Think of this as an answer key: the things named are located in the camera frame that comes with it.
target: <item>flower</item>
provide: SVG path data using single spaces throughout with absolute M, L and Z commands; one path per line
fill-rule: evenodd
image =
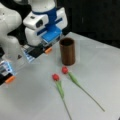
M 62 73 L 63 74 L 67 74 L 68 73 L 68 69 L 67 69 L 67 67 L 62 67 Z
M 52 78 L 54 81 L 59 81 L 59 75 L 57 75 L 57 74 L 53 74 Z

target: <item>cylindrical cup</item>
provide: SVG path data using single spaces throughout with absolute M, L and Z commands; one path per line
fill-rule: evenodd
M 67 66 L 73 65 L 75 63 L 75 41 L 65 37 L 60 40 L 59 45 L 62 63 Z

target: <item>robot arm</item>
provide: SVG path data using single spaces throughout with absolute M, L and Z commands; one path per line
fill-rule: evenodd
M 15 70 L 22 66 L 26 59 L 18 39 L 9 36 L 8 33 L 19 27 L 21 23 L 22 19 L 18 12 L 8 9 L 0 3 L 0 45 L 5 53 L 3 59 L 9 61 Z
M 21 4 L 23 0 L 14 0 Z M 32 8 L 32 12 L 24 19 L 25 33 L 29 45 L 42 44 L 47 47 L 62 34 L 67 26 L 65 9 L 56 9 L 54 0 L 26 0 Z

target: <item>green stem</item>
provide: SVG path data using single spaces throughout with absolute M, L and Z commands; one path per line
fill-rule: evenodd
M 72 75 L 72 73 L 68 72 L 68 75 L 70 76 L 72 82 L 75 83 L 83 92 L 85 92 L 102 109 L 102 111 L 105 112 L 101 105 L 83 87 L 79 85 L 77 79 Z
M 65 106 L 65 109 L 66 109 L 66 111 L 67 111 L 67 113 L 68 113 L 68 116 L 69 116 L 70 120 L 72 120 L 72 117 L 71 117 L 70 112 L 69 112 L 69 110 L 68 110 L 68 108 L 67 108 L 66 102 L 65 102 L 64 99 L 62 99 L 62 100 L 63 100 L 64 106 Z
M 103 112 L 105 112 L 105 110 L 103 109 L 103 107 L 85 90 L 83 89 L 80 85 L 77 85 L 83 92 L 85 92 L 101 109 Z
M 61 81 L 57 81 L 56 86 L 57 86 L 58 92 L 60 93 L 61 98 L 63 99 L 64 98 L 64 91 L 62 89 Z

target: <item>flower stem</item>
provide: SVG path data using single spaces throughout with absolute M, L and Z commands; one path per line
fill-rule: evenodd
M 103 112 L 105 112 L 105 110 L 102 108 L 102 106 L 84 89 L 82 88 L 80 85 L 77 85 L 83 92 L 85 92 L 101 109 Z
M 83 87 L 80 86 L 77 79 L 72 75 L 72 73 L 68 72 L 68 75 L 70 76 L 72 82 L 75 83 L 81 90 L 83 90 L 83 92 L 85 92 L 102 109 L 102 111 L 105 112 L 101 105 Z
M 72 117 L 71 117 L 70 112 L 69 112 L 69 110 L 68 110 L 68 108 L 67 108 L 66 102 L 65 102 L 64 99 L 62 99 L 62 100 L 63 100 L 64 106 L 65 106 L 65 109 L 66 109 L 66 111 L 67 111 L 67 113 L 68 113 L 68 116 L 69 116 L 70 120 L 72 120 Z

